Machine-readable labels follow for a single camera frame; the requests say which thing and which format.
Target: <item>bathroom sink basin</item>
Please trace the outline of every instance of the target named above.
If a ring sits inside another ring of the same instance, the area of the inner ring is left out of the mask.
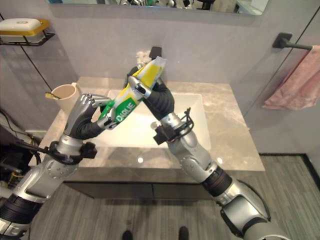
[[[120,90],[110,90],[108,97],[114,99]],[[175,106],[174,112],[181,118],[187,108],[191,107],[190,116],[194,122],[193,131],[199,143],[207,150],[211,148],[206,114],[202,96],[200,94],[172,93]],[[97,147],[124,147],[124,148],[168,148],[164,142],[157,145],[153,137],[156,132],[151,129],[151,123],[157,119],[146,105],[141,102],[135,110],[113,130],[105,130],[91,142]]]

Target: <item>towel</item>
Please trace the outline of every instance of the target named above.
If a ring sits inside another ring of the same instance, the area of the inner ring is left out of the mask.
[[[284,79],[274,94],[266,100],[264,108],[300,110],[317,103],[320,97],[320,45],[302,58]]]

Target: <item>shoe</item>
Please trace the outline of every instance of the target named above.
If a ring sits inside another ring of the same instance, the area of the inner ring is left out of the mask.
[[[122,234],[122,240],[134,240],[134,236],[130,230],[125,231]]]
[[[189,230],[187,227],[185,226],[180,227],[179,240],[189,240]]]

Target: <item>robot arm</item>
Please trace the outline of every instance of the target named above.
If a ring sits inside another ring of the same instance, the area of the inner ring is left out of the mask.
[[[97,107],[110,101],[100,95],[83,94],[76,102],[67,120],[59,142],[45,149],[24,143],[29,149],[46,153],[41,164],[33,167],[12,191],[0,211],[0,239],[19,239],[29,229],[41,208],[62,182],[78,168],[83,158],[93,159],[95,145],[83,140],[96,137],[109,124],[115,113],[111,109],[105,118],[91,122]]]
[[[229,176],[199,144],[192,131],[194,123],[189,116],[190,109],[180,119],[174,113],[174,98],[170,90],[163,83],[157,87],[158,91],[151,91],[144,100],[160,121],[160,124],[153,126],[157,133],[154,139],[158,144],[166,142],[181,168],[212,195],[221,206],[221,216],[231,232],[245,240],[265,240],[269,237],[290,240],[270,222],[268,207],[261,196],[245,182]]]

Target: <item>mirror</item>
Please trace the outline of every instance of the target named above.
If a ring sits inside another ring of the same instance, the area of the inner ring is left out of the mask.
[[[104,4],[198,9],[224,13],[261,15],[269,0],[47,0],[51,4]]]

